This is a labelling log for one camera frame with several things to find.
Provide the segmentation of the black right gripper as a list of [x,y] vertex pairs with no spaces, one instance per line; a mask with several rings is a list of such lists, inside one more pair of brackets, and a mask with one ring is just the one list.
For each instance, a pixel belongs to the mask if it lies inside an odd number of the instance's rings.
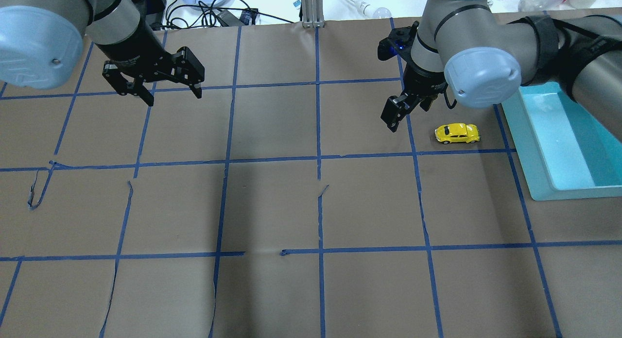
[[418,67],[407,66],[403,75],[402,95],[390,96],[380,114],[387,128],[395,133],[398,124],[419,107],[429,111],[433,101],[448,87],[442,72],[429,72]]

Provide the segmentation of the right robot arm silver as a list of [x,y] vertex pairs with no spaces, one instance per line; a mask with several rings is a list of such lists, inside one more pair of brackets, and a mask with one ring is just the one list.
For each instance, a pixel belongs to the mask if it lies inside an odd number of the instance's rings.
[[502,25],[487,1],[427,0],[419,22],[380,41],[380,61],[406,61],[403,90],[380,115],[387,128],[395,132],[416,106],[429,110],[447,88],[459,104],[482,108],[554,81],[620,138],[621,17],[536,15]]

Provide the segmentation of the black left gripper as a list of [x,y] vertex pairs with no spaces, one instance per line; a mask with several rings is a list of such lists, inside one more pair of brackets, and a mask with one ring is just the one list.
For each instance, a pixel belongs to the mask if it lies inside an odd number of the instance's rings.
[[126,62],[105,61],[102,76],[118,94],[138,96],[147,106],[153,106],[154,96],[146,83],[170,81],[183,84],[197,99],[202,99],[205,67],[190,48],[181,47],[175,54],[164,51]]

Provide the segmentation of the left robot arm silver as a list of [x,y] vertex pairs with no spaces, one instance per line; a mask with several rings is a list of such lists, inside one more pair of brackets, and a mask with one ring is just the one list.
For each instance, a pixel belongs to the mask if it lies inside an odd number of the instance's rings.
[[154,97],[147,83],[188,86],[198,99],[205,68],[187,47],[164,49],[132,0],[1,0],[0,77],[35,89],[64,85],[83,38],[107,56],[102,76],[120,96]]

